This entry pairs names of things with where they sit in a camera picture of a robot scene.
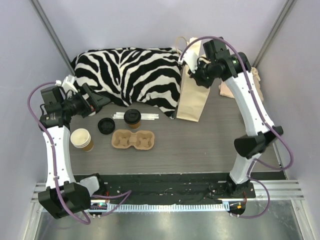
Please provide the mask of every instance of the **zebra stripe fabric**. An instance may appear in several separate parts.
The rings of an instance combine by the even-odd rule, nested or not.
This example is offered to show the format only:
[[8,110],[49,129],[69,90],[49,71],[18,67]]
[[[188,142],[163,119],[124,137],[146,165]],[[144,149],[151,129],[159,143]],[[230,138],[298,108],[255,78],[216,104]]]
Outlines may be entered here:
[[178,58],[173,48],[99,49],[79,54],[71,66],[79,86],[87,83],[116,105],[145,103],[172,118],[180,97]]

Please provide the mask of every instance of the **white wall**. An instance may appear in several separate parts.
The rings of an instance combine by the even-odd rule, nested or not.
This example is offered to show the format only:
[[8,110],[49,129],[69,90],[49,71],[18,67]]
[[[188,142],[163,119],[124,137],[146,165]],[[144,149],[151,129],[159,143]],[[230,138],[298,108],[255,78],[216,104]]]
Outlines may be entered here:
[[172,47],[178,36],[214,35],[253,63],[286,0],[39,2],[71,60],[89,49]]
[[[35,184],[47,175],[46,146],[27,98],[68,70],[28,0],[0,1],[0,29],[0,233],[17,240]],[[32,103],[39,113],[39,93]]]
[[[295,163],[287,171],[298,179],[320,222],[320,22],[319,0],[297,1],[258,67],[265,104],[282,125]],[[280,146],[281,158],[288,154]]]

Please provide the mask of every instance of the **brown paper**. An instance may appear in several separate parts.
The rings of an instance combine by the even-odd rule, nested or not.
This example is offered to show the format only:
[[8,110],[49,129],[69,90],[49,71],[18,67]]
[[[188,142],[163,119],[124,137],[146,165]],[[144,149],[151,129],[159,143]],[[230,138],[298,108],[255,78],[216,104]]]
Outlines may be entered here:
[[[196,37],[190,39],[190,42],[196,40]],[[190,49],[199,55],[201,41],[193,44]],[[193,78],[190,78],[189,67],[186,65],[182,73],[180,100],[176,117],[178,119],[198,122],[201,113],[206,104],[210,88],[198,86]]]

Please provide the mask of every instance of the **black cup lid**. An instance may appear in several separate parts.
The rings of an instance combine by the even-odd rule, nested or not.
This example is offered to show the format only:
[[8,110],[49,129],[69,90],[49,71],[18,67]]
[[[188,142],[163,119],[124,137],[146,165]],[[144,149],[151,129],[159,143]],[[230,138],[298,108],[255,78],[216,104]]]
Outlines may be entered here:
[[141,120],[141,113],[137,109],[129,109],[123,118],[127,124],[137,124]]
[[116,128],[115,121],[109,117],[102,118],[98,122],[98,129],[102,134],[111,134]]

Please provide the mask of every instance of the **cup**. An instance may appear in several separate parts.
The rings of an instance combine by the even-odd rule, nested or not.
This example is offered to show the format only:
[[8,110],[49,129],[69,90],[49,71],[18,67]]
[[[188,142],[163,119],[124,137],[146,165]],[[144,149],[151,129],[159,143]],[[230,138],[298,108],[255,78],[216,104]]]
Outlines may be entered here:
[[124,113],[123,119],[129,128],[137,129],[141,123],[141,113],[137,109],[129,109]]
[[70,141],[77,149],[89,152],[94,147],[94,141],[87,129],[78,128],[71,134]]

